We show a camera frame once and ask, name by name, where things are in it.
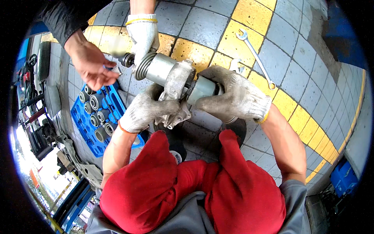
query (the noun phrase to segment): white knit glove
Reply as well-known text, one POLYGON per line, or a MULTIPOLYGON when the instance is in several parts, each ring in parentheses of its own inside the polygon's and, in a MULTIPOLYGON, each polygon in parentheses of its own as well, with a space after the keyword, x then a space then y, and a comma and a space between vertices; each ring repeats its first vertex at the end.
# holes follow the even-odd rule
POLYGON ((138 133, 157 116, 176 114, 180 109, 177 100, 155 101, 162 91, 162 86, 152 84, 138 94, 119 120, 119 127, 129 133, 138 133))
POLYGON ((134 43, 131 53, 135 54, 135 66, 149 52, 160 47, 155 14, 129 15, 126 23, 127 32, 134 43))
POLYGON ((212 115, 217 114, 217 116, 227 115, 241 119, 254 119, 258 123, 266 120, 272 99, 249 80, 220 66, 209 67, 199 75, 223 84, 225 93, 200 98, 196 101, 198 109, 212 115))

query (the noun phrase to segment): hand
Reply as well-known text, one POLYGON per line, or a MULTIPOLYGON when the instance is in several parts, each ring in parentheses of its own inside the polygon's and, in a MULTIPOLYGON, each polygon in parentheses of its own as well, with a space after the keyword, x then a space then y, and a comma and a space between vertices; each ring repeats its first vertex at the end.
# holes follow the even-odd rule
POLYGON ((134 43, 131 53, 135 54, 134 63, 137 66, 140 60, 149 52, 155 52, 160 47, 155 14, 129 15, 126 28, 134 43))
POLYGON ((86 40, 80 29, 69 37, 64 48, 75 69, 91 89, 97 91, 103 85, 112 85, 118 79, 117 73, 103 67, 115 67, 116 63, 105 59, 99 48, 86 40))
POLYGON ((156 101, 162 90, 162 86, 153 84, 138 94, 119 120, 121 128, 129 133, 138 133, 157 116, 176 114, 180 109, 177 100, 156 101))
POLYGON ((265 95, 243 76, 220 66, 209 67, 199 73, 209 80, 223 84, 223 95, 203 97, 197 100, 196 107, 212 115, 236 116, 241 119, 254 119, 263 122, 272 104, 265 95))

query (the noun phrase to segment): red pants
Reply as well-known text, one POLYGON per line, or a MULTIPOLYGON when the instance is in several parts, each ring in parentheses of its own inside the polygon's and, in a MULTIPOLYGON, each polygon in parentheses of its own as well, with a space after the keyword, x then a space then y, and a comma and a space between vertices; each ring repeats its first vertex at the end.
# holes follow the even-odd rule
POLYGON ((220 163, 196 160, 176 165, 165 133, 157 131, 134 162, 108 179, 100 200, 103 213, 126 232, 146 233, 160 225, 184 196, 203 191, 217 234, 278 232, 286 208, 273 178, 245 161, 233 131, 221 132, 220 142, 220 163))

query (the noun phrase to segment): black sleeve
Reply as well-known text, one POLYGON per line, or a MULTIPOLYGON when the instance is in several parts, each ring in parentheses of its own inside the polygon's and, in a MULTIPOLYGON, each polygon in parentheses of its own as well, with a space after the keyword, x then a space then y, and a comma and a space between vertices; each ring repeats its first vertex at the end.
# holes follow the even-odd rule
POLYGON ((305 209, 307 189, 298 180, 287 180, 279 189, 286 203, 286 218, 279 233, 281 234, 310 234, 310 224, 305 209))
POLYGON ((110 3, 110 0, 50 0, 43 6, 40 18, 64 47, 67 39, 78 29, 86 29, 87 21, 110 3))

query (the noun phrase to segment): blue plastic crate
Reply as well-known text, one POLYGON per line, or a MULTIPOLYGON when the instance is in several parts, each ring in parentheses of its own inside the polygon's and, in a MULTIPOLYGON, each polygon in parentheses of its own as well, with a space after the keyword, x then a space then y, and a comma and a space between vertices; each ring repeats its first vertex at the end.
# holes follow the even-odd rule
MULTIPOLYGON (((112 114, 109 114, 109 118, 106 120, 106 122, 112 121, 113 123, 118 124, 116 119, 120 119, 123 116, 123 114, 126 111, 126 108, 125 108, 122 98, 120 97, 118 93, 118 84, 115 83, 113 85, 107 86, 107 88, 109 90, 109 94, 107 94, 104 87, 102 87, 96 93, 101 94, 102 98, 104 98, 105 96, 105 99, 108 101, 108 104, 111 106, 113 110, 114 116, 112 114)), ((99 108, 98 111, 102 109, 108 109, 108 105, 106 104, 104 100, 102 101, 102 106, 103 108, 99 108)), ((72 109, 70 110, 70 113, 75 124, 77 125, 79 129, 80 134, 82 135, 83 139, 86 141, 93 155, 97 158, 103 156, 104 151, 110 142, 110 137, 106 139, 104 142, 99 142, 97 140, 94 132, 96 129, 100 127, 100 125, 98 127, 95 127, 92 125, 90 121, 91 117, 87 112, 85 112, 84 103, 80 101, 79 96, 75 100, 74 105, 72 109)), ((139 142, 139 143, 136 145, 133 144, 131 149, 144 146, 144 140, 140 136, 140 134, 138 134, 137 140, 135 140, 135 142, 139 142)))
POLYGON ((330 180, 338 197, 351 193, 358 183, 357 176, 347 160, 341 161, 336 166, 331 173, 330 180))

